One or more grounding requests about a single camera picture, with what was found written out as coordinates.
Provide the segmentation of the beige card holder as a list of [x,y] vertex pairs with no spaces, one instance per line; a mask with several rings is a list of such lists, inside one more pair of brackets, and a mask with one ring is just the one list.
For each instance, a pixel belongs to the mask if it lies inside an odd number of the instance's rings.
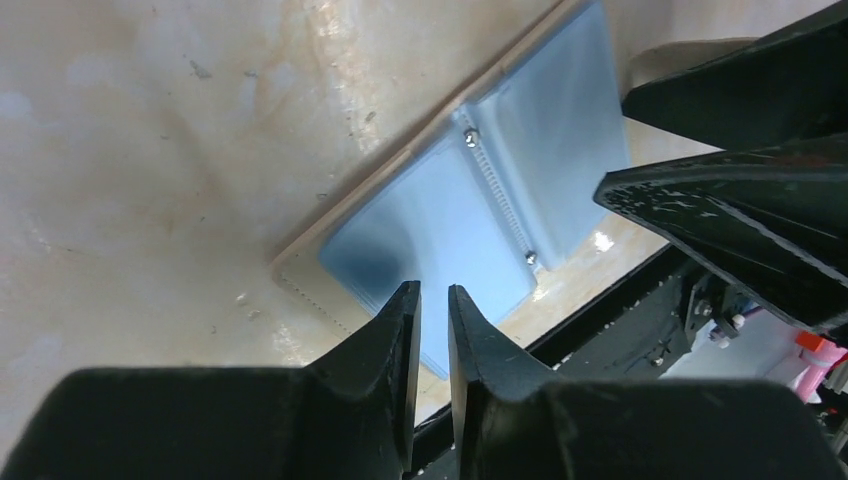
[[631,163],[607,16],[565,4],[272,265],[341,335],[405,281],[421,287],[420,361],[449,375],[446,294],[462,285],[499,323],[540,270],[604,218],[594,191]]

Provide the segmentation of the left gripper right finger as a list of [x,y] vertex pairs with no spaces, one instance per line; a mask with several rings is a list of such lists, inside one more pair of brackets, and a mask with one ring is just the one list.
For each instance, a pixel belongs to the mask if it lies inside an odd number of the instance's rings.
[[841,479],[788,388],[747,380],[569,380],[448,290],[462,479]]

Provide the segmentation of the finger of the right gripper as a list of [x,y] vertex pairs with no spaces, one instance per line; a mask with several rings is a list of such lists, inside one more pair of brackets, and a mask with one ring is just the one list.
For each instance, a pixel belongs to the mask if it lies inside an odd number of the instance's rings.
[[846,330],[845,135],[611,172],[594,199],[783,321]]
[[847,4],[759,39],[667,43],[632,60],[626,117],[723,150],[847,133]]

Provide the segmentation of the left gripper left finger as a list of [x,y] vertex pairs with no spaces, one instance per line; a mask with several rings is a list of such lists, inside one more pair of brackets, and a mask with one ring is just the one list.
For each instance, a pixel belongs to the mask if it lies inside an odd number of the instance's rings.
[[411,467],[420,285],[304,367],[92,368],[47,395],[5,479],[398,479]]

